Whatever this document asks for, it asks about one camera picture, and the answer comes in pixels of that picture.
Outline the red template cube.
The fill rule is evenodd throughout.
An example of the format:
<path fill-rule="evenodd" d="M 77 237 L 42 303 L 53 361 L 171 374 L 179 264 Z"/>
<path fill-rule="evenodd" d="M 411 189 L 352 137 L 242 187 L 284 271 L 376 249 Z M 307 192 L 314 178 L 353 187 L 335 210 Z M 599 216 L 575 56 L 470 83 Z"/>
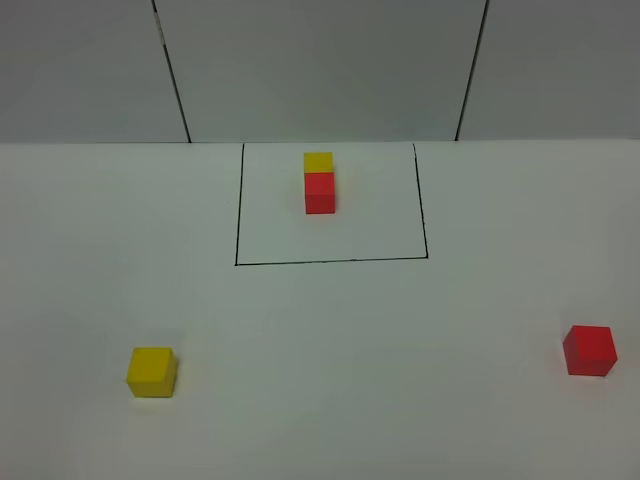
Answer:
<path fill-rule="evenodd" d="M 311 214 L 336 212 L 335 174 L 311 172 L 304 174 L 305 210 Z"/>

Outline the yellow template cube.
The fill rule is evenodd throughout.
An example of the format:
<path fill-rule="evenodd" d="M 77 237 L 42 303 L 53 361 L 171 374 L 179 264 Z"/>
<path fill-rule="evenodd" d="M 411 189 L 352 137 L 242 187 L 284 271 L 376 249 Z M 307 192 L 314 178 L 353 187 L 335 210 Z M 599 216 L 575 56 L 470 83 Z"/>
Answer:
<path fill-rule="evenodd" d="M 334 171 L 332 152 L 305 152 L 304 173 L 332 173 Z"/>

